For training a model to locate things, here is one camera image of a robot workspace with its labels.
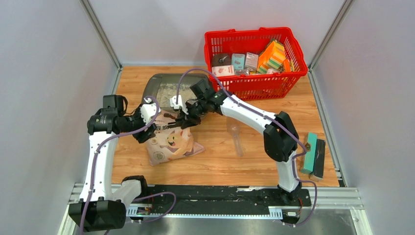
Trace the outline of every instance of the teal box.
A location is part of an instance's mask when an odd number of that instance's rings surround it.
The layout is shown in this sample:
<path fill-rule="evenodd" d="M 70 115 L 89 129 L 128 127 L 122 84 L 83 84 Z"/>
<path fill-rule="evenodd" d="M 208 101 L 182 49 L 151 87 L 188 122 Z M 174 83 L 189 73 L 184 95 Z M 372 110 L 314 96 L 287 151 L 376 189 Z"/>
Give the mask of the teal box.
<path fill-rule="evenodd" d="M 233 69 L 243 70 L 245 65 L 245 54 L 232 54 Z"/>
<path fill-rule="evenodd" d="M 305 153 L 304 164 L 300 171 L 304 174 L 311 174 L 314 168 L 314 158 L 316 157 L 317 135 L 308 133 L 306 140 L 306 143 L 310 145 L 310 151 Z"/>

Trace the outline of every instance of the red basket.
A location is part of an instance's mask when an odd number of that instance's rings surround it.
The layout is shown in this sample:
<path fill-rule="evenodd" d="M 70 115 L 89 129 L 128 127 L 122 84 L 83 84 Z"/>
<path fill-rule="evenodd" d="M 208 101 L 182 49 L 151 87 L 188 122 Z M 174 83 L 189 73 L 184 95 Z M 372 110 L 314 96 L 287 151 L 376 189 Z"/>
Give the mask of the red basket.
<path fill-rule="evenodd" d="M 260 54 L 268 43 L 277 39 L 285 46 L 286 57 L 294 63 L 294 72 L 283 72 L 264 75 L 239 75 L 219 77 L 225 89 L 234 93 L 242 100 L 283 98 L 291 90 L 300 77 L 307 74 L 307 65 L 304 55 L 294 38 L 290 28 L 259 28 L 258 30 L 212 31 L 205 34 L 205 61 L 209 71 L 212 72 L 211 59 L 218 53 L 251 52 Z M 220 86 L 216 80 L 209 76 L 214 89 Z"/>

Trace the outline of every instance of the litter box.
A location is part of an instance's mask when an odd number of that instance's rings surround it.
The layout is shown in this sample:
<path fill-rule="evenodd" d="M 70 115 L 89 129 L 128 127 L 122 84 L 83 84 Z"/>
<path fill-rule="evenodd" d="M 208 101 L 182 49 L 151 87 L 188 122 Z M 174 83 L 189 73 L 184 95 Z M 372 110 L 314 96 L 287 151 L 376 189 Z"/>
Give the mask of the litter box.
<path fill-rule="evenodd" d="M 180 80 L 182 73 L 158 73 L 153 75 L 145 86 L 142 100 L 144 103 L 144 97 L 152 95 L 157 99 L 160 104 L 160 108 L 167 112 L 177 113 L 170 107 L 170 98 L 177 93 L 177 84 Z M 201 79 L 206 80 L 209 84 L 208 76 L 202 73 L 188 73 L 180 84 L 179 94 L 184 101 L 195 99 L 193 91 L 190 86 L 197 83 Z"/>

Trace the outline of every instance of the gray floor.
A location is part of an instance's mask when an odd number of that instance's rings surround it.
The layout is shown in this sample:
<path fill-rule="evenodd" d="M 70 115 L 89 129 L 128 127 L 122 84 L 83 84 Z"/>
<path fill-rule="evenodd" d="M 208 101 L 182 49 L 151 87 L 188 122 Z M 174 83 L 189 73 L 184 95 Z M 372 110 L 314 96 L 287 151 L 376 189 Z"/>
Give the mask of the gray floor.
<path fill-rule="evenodd" d="M 307 211 L 303 210 L 302 218 Z M 263 219 L 163 218 L 148 224 L 128 223 L 109 235 L 355 235 L 349 210 L 315 210 L 303 226 L 289 228 L 279 221 Z"/>

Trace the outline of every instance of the transparent spoon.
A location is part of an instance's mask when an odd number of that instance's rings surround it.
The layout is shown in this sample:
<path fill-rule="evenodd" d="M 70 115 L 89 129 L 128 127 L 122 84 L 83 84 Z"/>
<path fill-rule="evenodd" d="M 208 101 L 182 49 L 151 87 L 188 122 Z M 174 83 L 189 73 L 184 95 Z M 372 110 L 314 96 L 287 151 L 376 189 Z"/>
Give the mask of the transparent spoon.
<path fill-rule="evenodd" d="M 239 138 L 239 132 L 241 132 L 241 126 L 239 125 L 239 122 L 231 117 L 227 117 L 226 128 L 228 130 L 228 133 L 233 137 L 236 155 L 238 157 L 242 157 L 244 155 L 244 152 L 242 151 L 241 139 Z"/>

